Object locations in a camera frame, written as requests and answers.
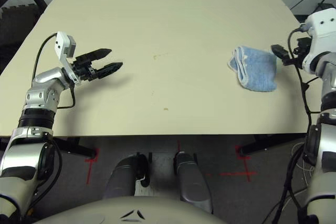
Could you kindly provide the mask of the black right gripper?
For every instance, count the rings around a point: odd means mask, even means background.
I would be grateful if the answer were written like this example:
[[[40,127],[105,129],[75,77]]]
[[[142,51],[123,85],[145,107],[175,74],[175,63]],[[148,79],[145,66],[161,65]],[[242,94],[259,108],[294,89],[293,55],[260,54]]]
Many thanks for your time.
[[[310,51],[312,39],[309,37],[299,38],[297,39],[297,42],[298,45],[292,52],[293,55],[296,55],[297,57],[290,58],[290,53],[279,44],[271,45],[271,51],[276,57],[282,59],[282,64],[284,66],[294,65],[296,67],[302,67],[303,60]]]

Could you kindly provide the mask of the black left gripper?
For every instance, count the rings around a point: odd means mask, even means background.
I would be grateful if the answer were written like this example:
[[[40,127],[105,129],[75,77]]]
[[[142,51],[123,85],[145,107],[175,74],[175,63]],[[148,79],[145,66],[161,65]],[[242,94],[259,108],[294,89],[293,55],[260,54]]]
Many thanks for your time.
[[[111,49],[100,48],[76,57],[76,61],[70,64],[74,83],[102,79],[118,71],[123,66],[122,62],[110,63],[99,70],[92,67],[92,61],[102,59],[111,52]]]

